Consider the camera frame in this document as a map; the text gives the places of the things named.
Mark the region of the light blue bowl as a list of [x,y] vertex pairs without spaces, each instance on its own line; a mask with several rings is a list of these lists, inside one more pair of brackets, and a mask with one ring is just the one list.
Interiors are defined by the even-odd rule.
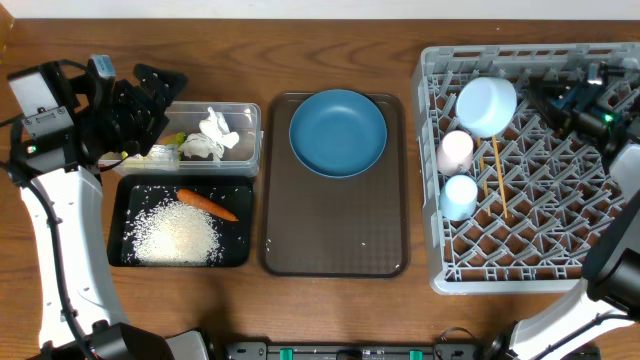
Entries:
[[460,125],[474,137],[490,138],[507,128],[517,107],[517,92],[501,78],[478,77],[460,92],[455,111]]

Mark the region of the white paper napkin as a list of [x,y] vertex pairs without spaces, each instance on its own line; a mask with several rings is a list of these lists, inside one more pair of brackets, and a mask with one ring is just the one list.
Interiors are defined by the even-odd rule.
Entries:
[[202,133],[188,135],[180,145],[179,151],[189,158],[193,156],[207,158],[212,155],[214,161],[219,161],[224,156],[224,147]]

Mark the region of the pink plastic cup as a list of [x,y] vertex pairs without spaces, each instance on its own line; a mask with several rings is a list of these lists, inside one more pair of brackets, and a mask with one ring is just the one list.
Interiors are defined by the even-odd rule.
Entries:
[[474,143],[461,130],[447,133],[436,150],[436,165],[440,173],[454,176],[467,172],[472,164]]

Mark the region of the orange carrot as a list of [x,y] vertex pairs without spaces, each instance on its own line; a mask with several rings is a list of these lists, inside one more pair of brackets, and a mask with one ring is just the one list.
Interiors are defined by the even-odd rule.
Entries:
[[224,207],[214,203],[213,201],[205,198],[198,193],[188,190],[188,189],[180,189],[177,191],[177,199],[185,204],[196,207],[200,210],[203,210],[211,215],[214,215],[223,220],[238,222],[239,219],[231,213],[229,210]]

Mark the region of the light blue plastic cup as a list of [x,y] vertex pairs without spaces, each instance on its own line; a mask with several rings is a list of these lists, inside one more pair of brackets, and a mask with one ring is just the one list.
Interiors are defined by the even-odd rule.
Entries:
[[451,221],[464,221],[476,210],[478,186],[467,175],[455,175],[443,186],[439,203],[442,216]]

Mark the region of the dark blue plate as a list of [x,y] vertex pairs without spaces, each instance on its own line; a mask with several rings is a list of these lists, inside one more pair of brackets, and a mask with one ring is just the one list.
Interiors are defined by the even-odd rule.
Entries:
[[381,110],[367,96],[344,89],[311,95],[295,110],[289,142],[312,172],[348,178],[365,172],[382,156],[388,130]]

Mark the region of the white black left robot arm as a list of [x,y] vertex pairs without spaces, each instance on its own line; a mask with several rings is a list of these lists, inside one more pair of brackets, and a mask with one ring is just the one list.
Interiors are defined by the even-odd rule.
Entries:
[[36,236],[43,359],[207,359],[199,330],[170,338],[132,326],[119,301],[102,231],[100,158],[145,155],[186,86],[178,72],[138,64],[118,79],[106,55],[68,77],[67,60],[8,76],[21,112],[2,168],[19,187]]

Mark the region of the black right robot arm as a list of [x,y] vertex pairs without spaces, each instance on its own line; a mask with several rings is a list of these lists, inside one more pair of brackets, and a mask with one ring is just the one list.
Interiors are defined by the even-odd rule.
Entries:
[[596,359],[588,344],[639,320],[639,112],[600,104],[612,78],[632,69],[592,64],[585,80],[532,81],[529,100],[562,137],[594,146],[625,206],[588,251],[576,285],[532,318],[513,324],[483,353],[486,359]]

